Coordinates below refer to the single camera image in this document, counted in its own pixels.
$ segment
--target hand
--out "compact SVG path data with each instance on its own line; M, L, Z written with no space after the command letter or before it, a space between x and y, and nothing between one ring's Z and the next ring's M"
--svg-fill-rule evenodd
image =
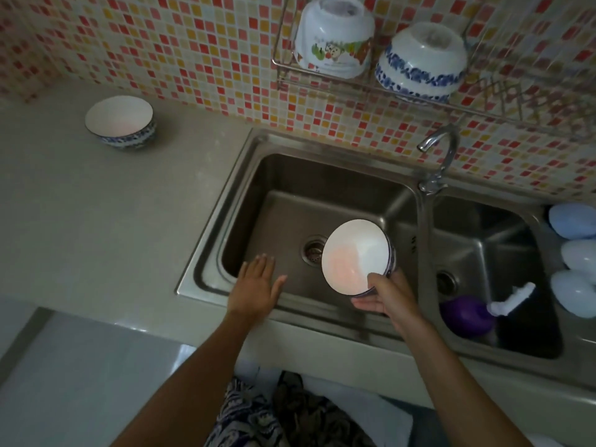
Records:
M252 328L263 321L277 304L279 294L287 280L280 276L271 285L275 259L257 255L250 262L244 262L238 273L238 280L228 297L228 315L242 317Z
M407 323L423 319L412 288L401 269L394 271L391 279L377 273L370 273L368 287L374 287L377 294L352 298L354 307L388 315L402 337L405 336Z

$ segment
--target drain strainer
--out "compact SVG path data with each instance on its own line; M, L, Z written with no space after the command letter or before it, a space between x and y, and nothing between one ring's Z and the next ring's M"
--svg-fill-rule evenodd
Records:
M445 296L453 296L457 293L458 285L456 278L448 271L441 270L437 273L437 290Z
M321 257L323 256L323 248L326 241L327 237L322 235L308 237L300 251L302 260L310 266L321 266Z

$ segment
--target chrome faucet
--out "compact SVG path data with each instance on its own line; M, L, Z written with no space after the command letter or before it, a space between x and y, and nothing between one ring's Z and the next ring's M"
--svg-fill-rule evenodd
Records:
M423 142L418 144L418 150L420 152L426 152L432 146L436 145L446 134L449 135L449 150L447 150L447 155L445 155L443 163L436 172L429 175L426 180L418 183L418 188L424 194L434 194L447 186L444 183L441 183L441 179L443 178L445 171L451 166L453 158L457 153L457 148L459 146L459 130L455 125L448 124L439 128L435 133L429 135Z

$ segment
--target sink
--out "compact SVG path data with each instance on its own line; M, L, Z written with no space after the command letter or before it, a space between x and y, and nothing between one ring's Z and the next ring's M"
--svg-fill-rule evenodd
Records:
M553 298L540 251L524 220L480 202L438 196L433 206L432 256L439 301L469 294L504 301L514 287L536 284L532 296L474 341L540 358L562 353Z
M425 175L380 156L254 130L177 293L225 306L242 262L264 252L289 276L273 320L407 353L386 316L354 309L323 277L327 237L350 219L368 219L395 245L422 313L453 350L570 382L580 324L549 291L548 276L564 265L560 239L542 217L545 202L452 178L439 193L423 194ZM443 300L502 301L529 281L537 286L532 297L485 337L459 338L443 323Z

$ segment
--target person's right arm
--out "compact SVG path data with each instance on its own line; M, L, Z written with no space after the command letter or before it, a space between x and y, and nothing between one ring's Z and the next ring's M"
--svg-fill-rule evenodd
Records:
M434 326L426 321L401 270L391 280L368 276L378 295L353 298L356 308L383 312L406 341L428 394L457 447L532 447L523 433L476 382Z

